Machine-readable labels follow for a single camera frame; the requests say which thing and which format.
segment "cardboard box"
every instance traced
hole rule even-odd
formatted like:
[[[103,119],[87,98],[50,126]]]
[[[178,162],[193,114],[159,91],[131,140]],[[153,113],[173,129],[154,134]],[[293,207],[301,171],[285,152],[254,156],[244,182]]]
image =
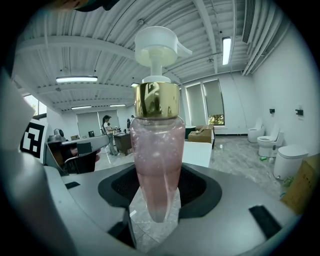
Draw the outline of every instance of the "cardboard box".
[[[320,154],[306,157],[281,201],[296,214],[302,214],[319,180]]]
[[[79,136],[78,136],[78,135],[71,136],[71,140],[72,140],[72,141],[75,141],[75,140],[78,140],[78,139],[79,139]]]
[[[195,131],[189,133],[188,142],[205,142],[211,144],[211,130],[203,130],[199,134]]]
[[[215,127],[213,125],[198,125],[195,127],[196,131],[200,131],[201,129],[203,130],[215,130]]]

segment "person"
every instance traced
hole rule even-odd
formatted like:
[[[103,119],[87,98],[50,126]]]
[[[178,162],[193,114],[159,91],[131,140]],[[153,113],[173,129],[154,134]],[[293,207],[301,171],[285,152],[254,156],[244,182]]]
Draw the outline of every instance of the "person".
[[[128,119],[126,120],[126,127],[127,127],[128,129],[130,129],[130,124],[131,124],[131,122],[132,122],[132,120],[133,120],[134,118],[135,118],[135,117],[134,117],[133,115],[131,115],[130,118],[128,118]]]
[[[118,156],[119,153],[115,150],[114,148],[114,135],[113,135],[113,131],[115,131],[116,129],[111,128],[109,120],[110,120],[111,116],[109,115],[105,115],[102,119],[102,131],[103,134],[107,135],[109,137],[110,143],[109,143],[109,149],[110,149],[110,154],[112,156]]]

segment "tree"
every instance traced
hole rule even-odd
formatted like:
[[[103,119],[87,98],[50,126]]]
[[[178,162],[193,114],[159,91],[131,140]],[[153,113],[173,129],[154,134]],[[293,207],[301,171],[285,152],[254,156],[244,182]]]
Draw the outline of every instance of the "tree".
[[[35,104],[32,104],[32,106],[31,106],[33,109],[34,109],[34,116],[36,116],[36,115],[38,115],[38,112],[37,112],[37,110],[36,110],[36,105]]]

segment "air vent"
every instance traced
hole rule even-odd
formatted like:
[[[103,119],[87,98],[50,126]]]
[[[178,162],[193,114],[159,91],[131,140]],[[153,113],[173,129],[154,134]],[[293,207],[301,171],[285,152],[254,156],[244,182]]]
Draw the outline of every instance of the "air vent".
[[[244,26],[242,33],[242,41],[246,44],[250,43],[250,33],[255,15],[256,0],[245,0]]]

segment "gold bottle collar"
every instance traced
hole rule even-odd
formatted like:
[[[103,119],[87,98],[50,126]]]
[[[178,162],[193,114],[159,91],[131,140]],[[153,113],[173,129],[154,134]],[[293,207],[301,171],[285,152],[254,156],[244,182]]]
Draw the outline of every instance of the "gold bottle collar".
[[[145,82],[134,87],[138,118],[168,119],[179,114],[179,87],[169,82]]]

